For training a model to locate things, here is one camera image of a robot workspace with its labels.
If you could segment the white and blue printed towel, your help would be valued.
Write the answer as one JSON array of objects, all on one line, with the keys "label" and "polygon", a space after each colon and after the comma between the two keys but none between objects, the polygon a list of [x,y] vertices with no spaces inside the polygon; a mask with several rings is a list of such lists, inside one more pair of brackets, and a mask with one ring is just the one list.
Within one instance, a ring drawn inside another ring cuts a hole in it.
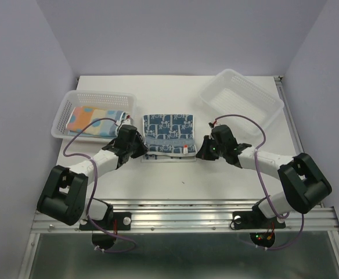
[{"label": "white and blue printed towel", "polygon": [[187,114],[150,114],[142,117],[143,139],[148,152],[143,163],[196,161],[194,116]]}]

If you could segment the light blue patterned towel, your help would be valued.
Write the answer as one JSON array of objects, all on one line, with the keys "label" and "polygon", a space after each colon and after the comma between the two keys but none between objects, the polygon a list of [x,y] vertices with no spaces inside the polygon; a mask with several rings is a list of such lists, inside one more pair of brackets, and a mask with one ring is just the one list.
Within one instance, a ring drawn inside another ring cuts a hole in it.
[{"label": "light blue patterned towel", "polygon": [[123,110],[79,106],[73,109],[65,128],[70,134],[76,134],[92,123],[81,135],[111,138],[117,136],[119,126],[129,118],[130,114]]}]

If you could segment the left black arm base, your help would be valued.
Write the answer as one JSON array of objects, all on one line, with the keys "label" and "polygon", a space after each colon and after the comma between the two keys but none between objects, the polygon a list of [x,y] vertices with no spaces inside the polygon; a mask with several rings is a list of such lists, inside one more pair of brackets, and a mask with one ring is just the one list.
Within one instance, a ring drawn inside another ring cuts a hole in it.
[{"label": "left black arm base", "polygon": [[[87,220],[85,224],[79,223],[78,229],[92,233],[91,241],[94,250],[102,253],[124,253],[134,250],[137,246],[134,240],[119,234],[131,230],[131,221],[131,212],[110,212],[106,213],[102,220],[93,220],[93,223]],[[122,250],[113,248],[123,241],[128,243],[127,248]]]}]

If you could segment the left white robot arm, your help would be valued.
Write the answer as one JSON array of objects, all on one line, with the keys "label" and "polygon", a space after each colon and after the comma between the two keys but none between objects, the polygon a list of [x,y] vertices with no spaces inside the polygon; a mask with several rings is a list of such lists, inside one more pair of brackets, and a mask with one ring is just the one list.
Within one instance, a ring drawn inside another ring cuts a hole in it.
[{"label": "left white robot arm", "polygon": [[64,167],[52,168],[37,203],[37,211],[66,225],[73,225],[87,216],[87,189],[97,179],[115,171],[130,158],[135,159],[147,152],[142,136],[132,125],[124,124],[118,136],[104,146],[93,157],[79,153],[84,161]]}]

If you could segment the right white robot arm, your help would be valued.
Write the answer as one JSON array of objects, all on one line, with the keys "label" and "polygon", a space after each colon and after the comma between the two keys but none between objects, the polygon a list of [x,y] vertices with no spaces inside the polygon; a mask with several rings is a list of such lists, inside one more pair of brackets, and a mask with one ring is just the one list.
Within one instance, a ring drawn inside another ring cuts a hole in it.
[{"label": "right white robot arm", "polygon": [[215,126],[204,136],[196,154],[201,160],[224,158],[226,163],[240,169],[255,170],[280,181],[282,192],[266,195],[250,211],[241,212],[235,229],[263,227],[271,220],[296,211],[308,213],[332,192],[332,187],[314,160],[306,153],[283,156],[260,152],[256,147],[239,143],[227,125]]}]

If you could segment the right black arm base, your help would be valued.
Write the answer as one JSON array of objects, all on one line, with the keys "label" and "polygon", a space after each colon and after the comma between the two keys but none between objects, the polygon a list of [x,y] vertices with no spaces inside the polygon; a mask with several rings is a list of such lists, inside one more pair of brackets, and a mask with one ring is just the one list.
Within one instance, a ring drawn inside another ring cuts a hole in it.
[{"label": "right black arm base", "polygon": [[252,211],[240,211],[233,214],[229,224],[231,230],[251,230],[250,239],[257,247],[271,248],[275,243],[276,229],[286,228],[285,222],[277,217],[267,219],[264,215]]}]

